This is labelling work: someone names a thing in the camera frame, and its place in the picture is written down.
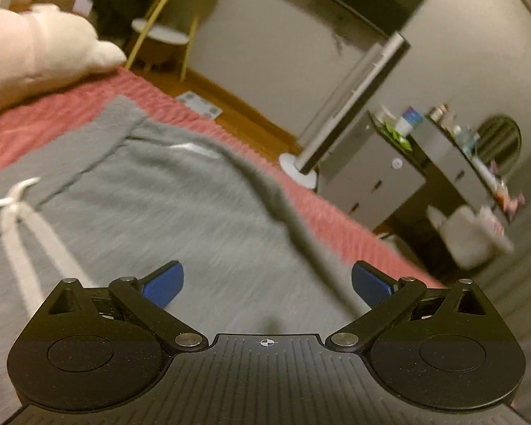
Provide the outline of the grey sweatpants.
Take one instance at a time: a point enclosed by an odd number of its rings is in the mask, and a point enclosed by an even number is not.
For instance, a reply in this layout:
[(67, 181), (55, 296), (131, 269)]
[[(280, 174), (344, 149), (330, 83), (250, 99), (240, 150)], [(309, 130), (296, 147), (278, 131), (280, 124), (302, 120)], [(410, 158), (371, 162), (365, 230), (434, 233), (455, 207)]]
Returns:
[(171, 314), (218, 333), (327, 336), (365, 313), (351, 269), (271, 175), (125, 98), (0, 172), (0, 423), (19, 406), (8, 352), (56, 284), (103, 287), (170, 261)]

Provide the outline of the pink ribbed bed blanket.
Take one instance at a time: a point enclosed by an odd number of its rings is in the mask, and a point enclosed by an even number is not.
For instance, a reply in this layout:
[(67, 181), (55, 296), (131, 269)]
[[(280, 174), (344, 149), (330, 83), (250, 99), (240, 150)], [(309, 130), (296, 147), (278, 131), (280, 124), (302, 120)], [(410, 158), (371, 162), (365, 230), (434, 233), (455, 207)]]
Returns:
[(136, 102), (155, 120), (211, 137), (261, 167), (280, 183), (315, 238), (344, 263), (353, 265), (364, 260), (394, 278), (413, 276), (430, 288), (442, 286), (327, 200), (299, 186), (223, 127), (189, 111), (148, 81), (124, 69), (108, 76), (93, 76), (0, 114), (0, 171), (67, 131), (92, 121), (120, 95)]

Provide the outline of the grey upholstered chair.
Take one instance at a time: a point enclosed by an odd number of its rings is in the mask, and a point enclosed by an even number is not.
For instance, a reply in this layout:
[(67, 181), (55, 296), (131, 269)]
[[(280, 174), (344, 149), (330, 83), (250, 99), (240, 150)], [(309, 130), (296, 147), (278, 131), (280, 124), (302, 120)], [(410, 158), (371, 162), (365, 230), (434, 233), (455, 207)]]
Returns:
[(476, 269), (514, 251), (513, 242), (504, 234), (504, 226), (488, 206), (475, 212), (470, 206), (462, 205), (447, 217), (429, 205), (426, 214), (461, 270)]

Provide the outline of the grey drawer nightstand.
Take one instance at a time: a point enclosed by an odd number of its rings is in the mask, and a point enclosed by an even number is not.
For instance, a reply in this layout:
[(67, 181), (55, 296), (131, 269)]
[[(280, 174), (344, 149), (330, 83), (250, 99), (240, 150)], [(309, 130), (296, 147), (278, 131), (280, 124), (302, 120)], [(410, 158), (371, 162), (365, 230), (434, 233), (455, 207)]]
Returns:
[(352, 131), (349, 157), (332, 154), (319, 167), (318, 194), (362, 226), (374, 230), (426, 182), (384, 135), (370, 113)]

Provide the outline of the pink plush toy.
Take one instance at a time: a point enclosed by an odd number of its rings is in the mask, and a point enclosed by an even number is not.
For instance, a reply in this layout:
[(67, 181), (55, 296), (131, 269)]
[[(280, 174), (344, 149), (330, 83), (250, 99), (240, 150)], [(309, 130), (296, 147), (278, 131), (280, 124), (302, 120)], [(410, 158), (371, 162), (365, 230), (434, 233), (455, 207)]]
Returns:
[(513, 198), (508, 192), (498, 192), (496, 194), (496, 200), (504, 214), (507, 216), (514, 215), (519, 207), (526, 203), (526, 199), (523, 194), (519, 194), (516, 198)]

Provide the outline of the green tray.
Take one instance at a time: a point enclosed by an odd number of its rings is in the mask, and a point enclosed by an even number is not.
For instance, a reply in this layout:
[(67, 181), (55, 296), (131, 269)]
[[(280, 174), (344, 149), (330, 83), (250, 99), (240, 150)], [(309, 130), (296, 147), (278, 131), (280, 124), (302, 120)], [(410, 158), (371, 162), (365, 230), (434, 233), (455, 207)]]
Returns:
[(394, 128), (390, 127), (389, 125), (383, 124), (379, 126), (378, 132), (398, 149), (401, 149), (402, 151), (408, 153), (412, 152), (411, 142), (408, 141), (406, 137), (399, 134), (398, 131), (394, 130)]

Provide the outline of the grey vanity desk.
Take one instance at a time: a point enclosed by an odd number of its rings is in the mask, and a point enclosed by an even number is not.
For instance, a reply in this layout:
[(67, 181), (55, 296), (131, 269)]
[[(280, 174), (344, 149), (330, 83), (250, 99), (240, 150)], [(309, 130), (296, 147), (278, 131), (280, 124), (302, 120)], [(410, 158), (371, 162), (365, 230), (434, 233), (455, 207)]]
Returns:
[(494, 193), (470, 157), (439, 124), (426, 118), (409, 135), (415, 168), (425, 182), (390, 217), (388, 224), (399, 231), (427, 229), (427, 207), (434, 206), (444, 216), (459, 207), (478, 212), (484, 206), (507, 227), (509, 221)]

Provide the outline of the blue white tissue box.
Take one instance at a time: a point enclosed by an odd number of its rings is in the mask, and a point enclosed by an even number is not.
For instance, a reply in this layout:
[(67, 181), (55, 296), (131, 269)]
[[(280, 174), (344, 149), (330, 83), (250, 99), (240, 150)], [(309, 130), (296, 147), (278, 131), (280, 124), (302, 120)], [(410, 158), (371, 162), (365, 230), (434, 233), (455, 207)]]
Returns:
[(424, 116), (413, 107), (407, 108), (397, 119), (394, 130), (402, 136), (408, 136), (422, 121)]

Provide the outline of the white cup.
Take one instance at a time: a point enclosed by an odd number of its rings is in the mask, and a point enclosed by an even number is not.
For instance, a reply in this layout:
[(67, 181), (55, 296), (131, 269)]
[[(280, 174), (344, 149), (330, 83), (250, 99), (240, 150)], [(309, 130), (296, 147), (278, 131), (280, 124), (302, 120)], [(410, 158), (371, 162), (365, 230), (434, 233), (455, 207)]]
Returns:
[(374, 117), (378, 122), (389, 126), (393, 126), (396, 121), (395, 116), (385, 106), (380, 106), (375, 111)]

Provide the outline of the white tower fan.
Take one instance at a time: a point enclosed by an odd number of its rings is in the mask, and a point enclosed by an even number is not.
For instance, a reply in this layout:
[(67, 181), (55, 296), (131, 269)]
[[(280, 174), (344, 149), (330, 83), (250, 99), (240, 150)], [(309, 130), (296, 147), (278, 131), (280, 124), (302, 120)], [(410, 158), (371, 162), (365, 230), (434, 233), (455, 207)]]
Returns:
[(409, 42), (399, 32), (370, 48), (365, 60), (345, 81), (346, 88), (337, 89), (317, 113), (303, 150), (299, 154), (284, 153), (278, 157), (280, 168), (287, 176), (307, 189), (316, 188), (318, 163), (409, 49)]

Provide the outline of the bathroom scale on floor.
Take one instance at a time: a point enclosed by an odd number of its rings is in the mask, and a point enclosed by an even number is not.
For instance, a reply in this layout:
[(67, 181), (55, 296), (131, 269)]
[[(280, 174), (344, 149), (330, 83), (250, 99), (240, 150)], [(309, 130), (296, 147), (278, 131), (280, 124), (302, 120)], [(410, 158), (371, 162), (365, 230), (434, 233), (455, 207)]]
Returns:
[(211, 120), (216, 120), (223, 112), (221, 108), (200, 97), (193, 91), (186, 91), (176, 96), (175, 99), (184, 104), (191, 111)]

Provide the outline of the yellow legged side table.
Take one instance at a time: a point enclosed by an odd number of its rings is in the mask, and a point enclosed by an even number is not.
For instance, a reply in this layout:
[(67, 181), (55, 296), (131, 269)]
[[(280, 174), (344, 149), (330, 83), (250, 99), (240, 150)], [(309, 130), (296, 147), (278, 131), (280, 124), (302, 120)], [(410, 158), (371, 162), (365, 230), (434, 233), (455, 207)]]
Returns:
[(196, 31), (213, 12), (217, 0), (153, 0), (143, 17), (131, 23), (137, 35), (124, 68), (130, 70), (147, 39), (184, 49), (179, 81), (184, 81)]

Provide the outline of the cream plush pillow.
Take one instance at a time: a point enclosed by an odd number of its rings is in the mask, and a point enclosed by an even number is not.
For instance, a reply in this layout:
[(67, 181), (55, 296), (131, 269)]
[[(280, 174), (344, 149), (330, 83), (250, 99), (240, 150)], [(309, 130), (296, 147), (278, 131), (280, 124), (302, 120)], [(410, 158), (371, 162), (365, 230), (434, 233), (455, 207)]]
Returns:
[(99, 39), (83, 16), (54, 4), (0, 9), (0, 112), (125, 62), (124, 51)]

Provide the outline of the black bag on floor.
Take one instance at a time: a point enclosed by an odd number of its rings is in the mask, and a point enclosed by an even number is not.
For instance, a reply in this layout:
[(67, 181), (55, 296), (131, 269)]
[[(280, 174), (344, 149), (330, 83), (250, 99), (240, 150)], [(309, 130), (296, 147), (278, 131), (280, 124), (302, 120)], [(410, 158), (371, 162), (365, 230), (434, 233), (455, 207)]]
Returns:
[(90, 19), (100, 40), (110, 41), (124, 48), (130, 39), (132, 22), (143, 17), (152, 0), (89, 0)]

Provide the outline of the round wall mirror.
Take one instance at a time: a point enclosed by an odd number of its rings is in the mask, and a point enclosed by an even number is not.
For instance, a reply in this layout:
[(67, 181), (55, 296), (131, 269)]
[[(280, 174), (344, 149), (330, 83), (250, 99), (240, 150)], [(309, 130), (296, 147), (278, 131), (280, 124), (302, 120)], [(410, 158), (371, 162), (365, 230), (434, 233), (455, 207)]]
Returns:
[(486, 118), (478, 128), (480, 136), (475, 153), (498, 176), (507, 176), (522, 150), (522, 134), (516, 121), (507, 114)]

